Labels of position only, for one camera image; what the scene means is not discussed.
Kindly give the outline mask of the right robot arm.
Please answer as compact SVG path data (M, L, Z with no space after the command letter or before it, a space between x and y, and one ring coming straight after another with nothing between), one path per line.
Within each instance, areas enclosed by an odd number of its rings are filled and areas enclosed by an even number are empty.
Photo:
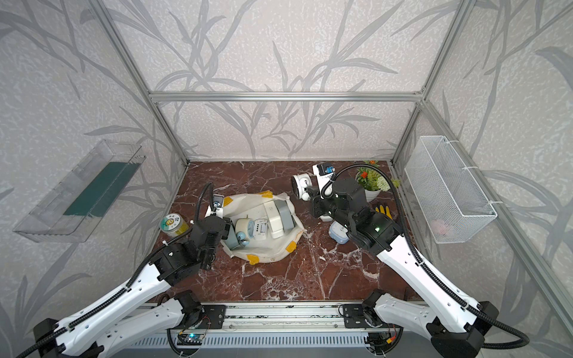
M513 350L530 342L522 331L498 321L489 301L476 301L450 282L414 245L404 210L398 219L373 210L364 188L343 178L329 163L313 166L318 184L292 179L294 193L309 201L311 215L329 217L346 229L360 249L398 273L424 300L413 304L380 290L363 302L367 322L377 328L396 324L429 340L442 357L476 357L480 350Z

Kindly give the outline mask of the white canvas tote bag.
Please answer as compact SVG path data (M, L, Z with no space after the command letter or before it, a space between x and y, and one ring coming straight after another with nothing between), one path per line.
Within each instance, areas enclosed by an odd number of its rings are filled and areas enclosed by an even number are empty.
M231 220L230 234L222 240L230 257L252 265L276 263L295 251L306 232L286 193L266 191L214 198L215 214Z

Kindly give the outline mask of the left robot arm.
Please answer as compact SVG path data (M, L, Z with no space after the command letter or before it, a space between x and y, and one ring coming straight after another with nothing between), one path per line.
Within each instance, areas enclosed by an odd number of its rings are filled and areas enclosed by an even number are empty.
M192 228L150 253L125 283L83 310L59 321L46 319L34 328L35 343L20 353L27 357L108 357L162 329L188 328L204 318L191 291L170 298L138 316L132 312L182 280L209 270L216 249L232 231L230 219L216 215L213 185L207 183L209 215L195 217Z

